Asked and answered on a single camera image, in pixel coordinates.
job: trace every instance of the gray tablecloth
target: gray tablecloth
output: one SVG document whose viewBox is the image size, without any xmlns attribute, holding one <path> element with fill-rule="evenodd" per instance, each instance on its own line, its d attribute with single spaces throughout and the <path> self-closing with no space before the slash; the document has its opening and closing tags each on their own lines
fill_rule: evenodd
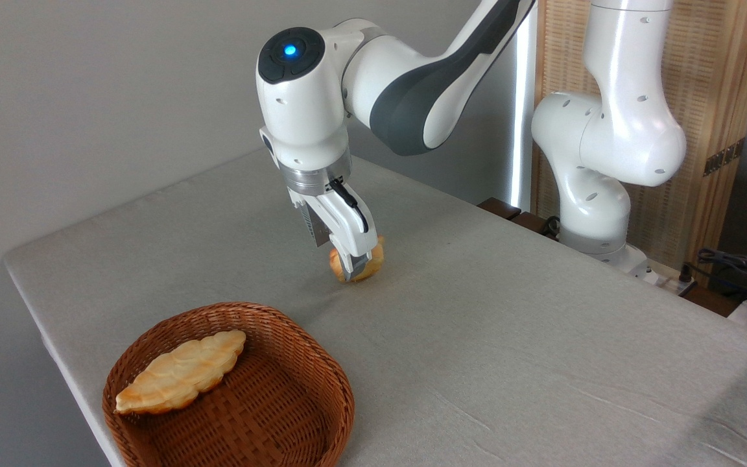
<svg viewBox="0 0 747 467">
<path fill-rule="evenodd" d="M 200 305 L 284 311 L 356 399 L 341 465 L 747 465 L 747 330 L 355 160 L 385 267 L 342 285 L 266 151 L 10 252 L 112 464 L 106 375 Z"/>
</svg>

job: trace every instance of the bread roll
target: bread roll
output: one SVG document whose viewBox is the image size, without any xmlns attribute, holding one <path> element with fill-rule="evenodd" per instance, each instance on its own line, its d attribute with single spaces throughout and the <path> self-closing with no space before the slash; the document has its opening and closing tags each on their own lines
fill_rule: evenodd
<svg viewBox="0 0 747 467">
<path fill-rule="evenodd" d="M 244 342 L 243 331 L 221 331 L 159 355 L 117 395 L 115 412 L 162 414 L 183 409 L 220 383 L 235 366 Z"/>
<path fill-rule="evenodd" d="M 368 261 L 368 264 L 365 264 L 365 269 L 362 270 L 358 276 L 350 279 L 352 283 L 361 281 L 362 279 L 367 279 L 379 272 L 379 269 L 382 268 L 382 263 L 385 262 L 385 251 L 382 248 L 383 243 L 385 243 L 385 237 L 382 235 L 377 236 L 377 244 L 373 250 L 371 250 L 371 260 Z M 333 250 L 330 251 L 330 268 L 333 269 L 333 273 L 336 274 L 338 281 L 344 283 L 342 260 L 338 258 L 338 251 L 336 251 L 336 248 L 333 248 Z"/>
</svg>

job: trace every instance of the wicker basket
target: wicker basket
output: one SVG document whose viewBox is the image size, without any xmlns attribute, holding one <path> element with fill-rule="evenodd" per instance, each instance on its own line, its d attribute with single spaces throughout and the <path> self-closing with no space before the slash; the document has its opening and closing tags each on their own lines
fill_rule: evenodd
<svg viewBox="0 0 747 467">
<path fill-rule="evenodd" d="M 246 332 L 235 368 L 179 411 L 119 416 L 115 397 L 157 355 L 218 331 Z M 186 311 L 142 334 L 117 361 L 103 413 L 128 465 L 334 465 L 353 425 L 341 367 L 278 310 L 232 302 Z"/>
</svg>

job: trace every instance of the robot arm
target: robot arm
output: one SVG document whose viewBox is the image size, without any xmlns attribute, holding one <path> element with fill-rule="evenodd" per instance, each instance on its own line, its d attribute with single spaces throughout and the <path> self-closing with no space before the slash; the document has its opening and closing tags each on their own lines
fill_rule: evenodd
<svg viewBox="0 0 747 467">
<path fill-rule="evenodd" d="M 592 0 L 584 65 L 601 97 L 555 92 L 532 136 L 558 181 L 561 243 L 643 277 L 626 245 L 630 198 L 620 182 L 660 186 L 685 157 L 685 133 L 665 101 L 661 53 L 673 0 Z"/>
<path fill-rule="evenodd" d="M 361 19 L 294 27 L 264 45 L 255 67 L 261 137 L 316 244 L 329 239 L 338 250 L 345 279 L 362 272 L 377 243 L 370 210 L 347 185 L 345 119 L 355 115 L 402 156 L 435 149 L 533 3 L 482 0 L 438 57 Z"/>
</svg>

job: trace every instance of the black cable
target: black cable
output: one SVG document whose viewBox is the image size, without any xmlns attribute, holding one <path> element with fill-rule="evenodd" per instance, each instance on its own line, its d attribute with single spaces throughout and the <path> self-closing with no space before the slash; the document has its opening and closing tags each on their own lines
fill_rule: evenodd
<svg viewBox="0 0 747 467">
<path fill-rule="evenodd" d="M 685 265 L 687 265 L 689 268 L 693 269 L 694 271 L 699 272 L 700 274 L 708 278 L 717 279 L 718 281 L 720 281 L 724 285 L 727 285 L 728 287 L 734 287 L 735 289 L 744 290 L 745 292 L 747 292 L 747 286 L 745 285 L 734 283 L 734 281 L 730 281 L 729 279 L 726 279 L 726 278 L 721 278 L 720 276 L 717 276 L 716 274 L 705 271 L 704 269 L 699 269 L 693 263 L 685 263 Z"/>
<path fill-rule="evenodd" d="M 540 230 L 541 235 L 552 234 L 555 237 L 558 236 L 558 232 L 561 230 L 561 219 L 558 216 L 549 216 L 546 218 L 546 224 Z"/>
<path fill-rule="evenodd" d="M 365 219 L 365 216 L 362 214 L 362 210 L 359 209 L 359 201 L 356 201 L 356 198 L 353 197 L 353 195 L 350 194 L 350 192 L 344 188 L 344 185 L 338 178 L 334 178 L 334 180 L 330 180 L 330 188 L 332 188 L 341 199 L 344 199 L 345 203 L 349 205 L 353 210 L 358 213 L 359 218 L 362 219 L 362 232 L 367 234 L 368 233 L 368 219 Z"/>
</svg>

